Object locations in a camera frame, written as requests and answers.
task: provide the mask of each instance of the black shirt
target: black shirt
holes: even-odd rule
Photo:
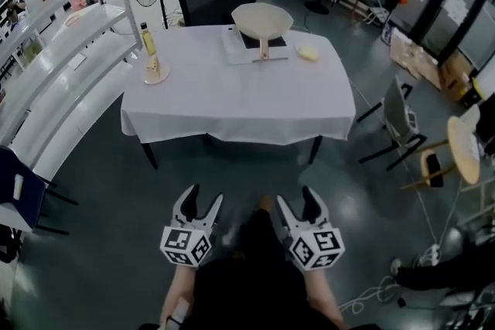
[[[309,307],[293,264],[257,267],[244,260],[215,260],[196,272],[193,311],[181,330],[207,328],[337,330]]]

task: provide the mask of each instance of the table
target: table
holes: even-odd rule
[[[447,122],[447,139],[433,145],[425,146],[415,153],[449,145],[452,152],[453,164],[448,168],[440,169],[424,177],[422,180],[403,186],[401,189],[409,189],[417,185],[425,184],[429,179],[438,175],[446,175],[454,169],[459,170],[461,177],[470,185],[474,185],[480,179],[480,150],[473,131],[458,117],[451,117]]]
[[[149,143],[208,134],[221,141],[290,145],[322,137],[347,139],[356,115],[343,64],[329,40],[289,31],[288,60],[231,66],[223,26],[195,26],[153,33],[159,62],[171,66],[163,82],[143,83],[146,54],[129,73],[121,126],[137,135],[156,168]],[[319,60],[297,56],[295,46],[318,49]]]

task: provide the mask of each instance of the blue chair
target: blue chair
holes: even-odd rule
[[[24,178],[19,199],[13,198],[16,175]],[[16,230],[31,231],[37,228],[69,235],[67,231],[38,224],[40,216],[44,216],[41,207],[46,193],[73,205],[79,205],[76,201],[47,189],[45,182],[24,165],[12,150],[0,146],[0,223]]]

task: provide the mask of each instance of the small plate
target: small plate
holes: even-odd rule
[[[142,77],[142,80],[146,83],[146,84],[149,84],[149,85],[153,85],[153,84],[158,84],[158,83],[161,83],[164,79],[166,79],[169,74],[170,74],[170,66],[167,64],[165,65],[164,67],[162,67],[162,65],[160,65],[160,77],[156,77],[156,76],[149,76],[147,74],[147,71],[145,69],[145,73]]]

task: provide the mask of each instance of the yellow liquid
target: yellow liquid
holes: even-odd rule
[[[155,55],[156,48],[151,33],[148,31],[143,32],[142,39],[145,42],[145,47],[146,50],[148,51],[148,55]]]

